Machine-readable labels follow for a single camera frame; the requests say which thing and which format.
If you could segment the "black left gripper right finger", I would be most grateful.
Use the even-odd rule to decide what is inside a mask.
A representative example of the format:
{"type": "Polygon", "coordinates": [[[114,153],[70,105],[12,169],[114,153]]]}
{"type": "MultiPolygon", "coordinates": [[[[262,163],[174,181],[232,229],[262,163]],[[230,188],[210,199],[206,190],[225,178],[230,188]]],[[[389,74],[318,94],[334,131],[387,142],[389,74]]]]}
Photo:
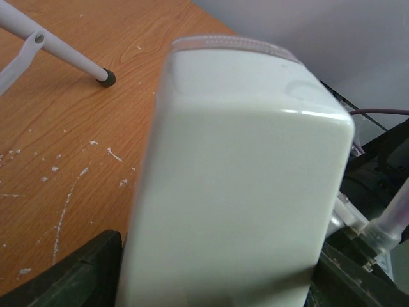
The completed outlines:
{"type": "Polygon", "coordinates": [[[379,265],[368,272],[324,243],[306,306],[408,306],[402,292],[379,265]]]}

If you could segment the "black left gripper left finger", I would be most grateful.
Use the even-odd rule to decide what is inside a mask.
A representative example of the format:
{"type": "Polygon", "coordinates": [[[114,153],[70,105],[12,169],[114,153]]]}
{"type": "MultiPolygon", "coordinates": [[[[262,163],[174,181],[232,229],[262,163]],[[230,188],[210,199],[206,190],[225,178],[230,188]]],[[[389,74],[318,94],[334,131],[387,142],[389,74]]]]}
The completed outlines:
{"type": "Polygon", "coordinates": [[[114,306],[123,246],[105,230],[64,259],[1,296],[1,306],[114,306]]]}

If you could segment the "white metronome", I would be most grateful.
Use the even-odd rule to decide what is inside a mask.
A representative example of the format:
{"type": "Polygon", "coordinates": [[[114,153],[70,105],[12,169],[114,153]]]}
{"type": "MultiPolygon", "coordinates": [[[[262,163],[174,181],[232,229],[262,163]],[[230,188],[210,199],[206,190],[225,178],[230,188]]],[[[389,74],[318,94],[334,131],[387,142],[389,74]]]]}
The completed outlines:
{"type": "Polygon", "coordinates": [[[303,306],[351,116],[286,49],[176,39],[125,241],[117,306],[303,306]]]}

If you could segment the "white tripod music stand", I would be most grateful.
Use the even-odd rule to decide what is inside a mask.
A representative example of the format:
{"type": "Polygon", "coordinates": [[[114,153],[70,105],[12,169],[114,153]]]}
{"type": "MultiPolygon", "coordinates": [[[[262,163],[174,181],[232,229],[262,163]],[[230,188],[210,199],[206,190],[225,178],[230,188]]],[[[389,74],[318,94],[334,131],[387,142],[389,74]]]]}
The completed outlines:
{"type": "Polygon", "coordinates": [[[100,67],[6,1],[1,1],[1,28],[24,40],[20,52],[1,71],[1,93],[29,68],[41,49],[94,77],[105,88],[116,82],[113,72],[100,67]]]}

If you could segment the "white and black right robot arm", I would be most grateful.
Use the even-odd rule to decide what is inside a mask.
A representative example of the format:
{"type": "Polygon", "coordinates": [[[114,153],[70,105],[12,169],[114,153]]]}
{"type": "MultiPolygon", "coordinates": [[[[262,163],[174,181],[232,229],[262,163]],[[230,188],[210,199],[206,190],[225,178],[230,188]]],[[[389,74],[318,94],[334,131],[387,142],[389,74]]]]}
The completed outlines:
{"type": "Polygon", "coordinates": [[[347,164],[340,191],[368,219],[381,215],[408,178],[408,121],[364,145],[347,164]]]}

